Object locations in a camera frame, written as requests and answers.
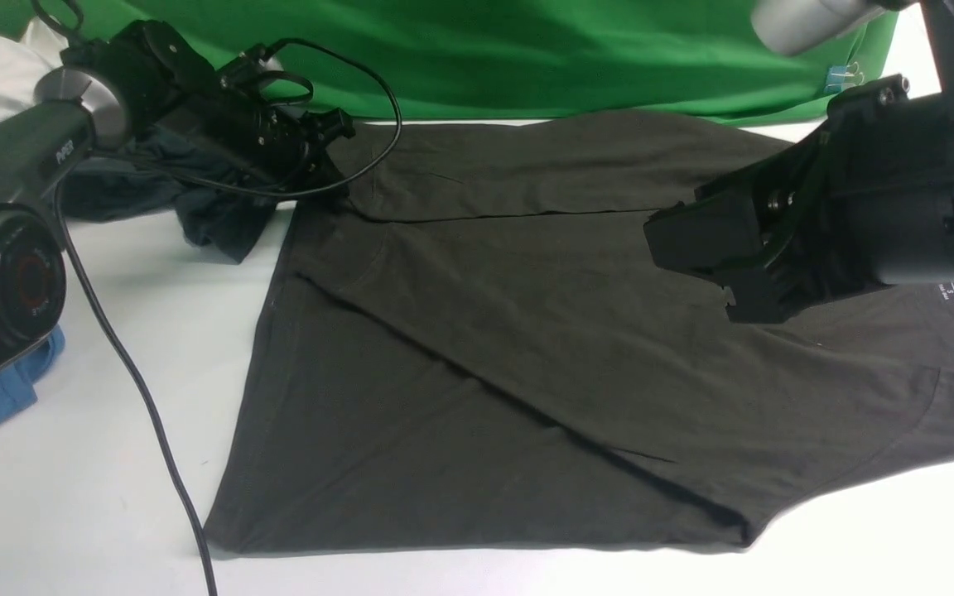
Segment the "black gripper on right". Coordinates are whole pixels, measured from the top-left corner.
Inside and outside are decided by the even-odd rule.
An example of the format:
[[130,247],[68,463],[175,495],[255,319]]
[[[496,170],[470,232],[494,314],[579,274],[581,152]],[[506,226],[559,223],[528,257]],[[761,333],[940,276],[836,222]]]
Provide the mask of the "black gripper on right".
[[743,324],[954,283],[954,92],[910,99],[900,75],[845,91],[805,139],[699,186],[643,232],[659,268],[719,286]]

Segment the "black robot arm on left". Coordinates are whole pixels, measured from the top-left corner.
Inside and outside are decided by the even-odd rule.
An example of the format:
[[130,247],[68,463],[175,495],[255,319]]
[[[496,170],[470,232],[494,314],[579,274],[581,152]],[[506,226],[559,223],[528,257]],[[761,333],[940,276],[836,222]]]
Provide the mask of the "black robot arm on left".
[[262,192],[342,186],[329,145],[354,136],[342,110],[290,114],[262,96],[269,46],[213,68],[165,22],[65,51],[31,108],[0,122],[0,371],[41,344],[65,304],[64,234],[52,189],[96,151],[159,126],[224,160]]

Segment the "gray robot arm on right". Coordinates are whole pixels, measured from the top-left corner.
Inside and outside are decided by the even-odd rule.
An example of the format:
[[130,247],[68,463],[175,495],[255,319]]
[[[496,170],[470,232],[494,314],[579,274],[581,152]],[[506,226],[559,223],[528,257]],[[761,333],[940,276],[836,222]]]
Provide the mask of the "gray robot arm on right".
[[885,75],[846,61],[806,138],[644,224],[653,262],[722,288],[730,320],[954,283],[954,1],[761,1],[752,27],[796,55],[889,12]]

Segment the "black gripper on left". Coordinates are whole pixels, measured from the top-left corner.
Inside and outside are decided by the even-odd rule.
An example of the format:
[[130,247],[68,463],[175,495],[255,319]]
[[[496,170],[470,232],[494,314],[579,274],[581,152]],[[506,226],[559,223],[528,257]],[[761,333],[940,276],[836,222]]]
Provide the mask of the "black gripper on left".
[[328,150],[355,135],[352,117],[303,110],[313,83],[284,71],[271,50],[244,50],[218,69],[192,50],[167,50],[163,60],[176,95],[164,128],[227,161],[253,191],[348,195]]

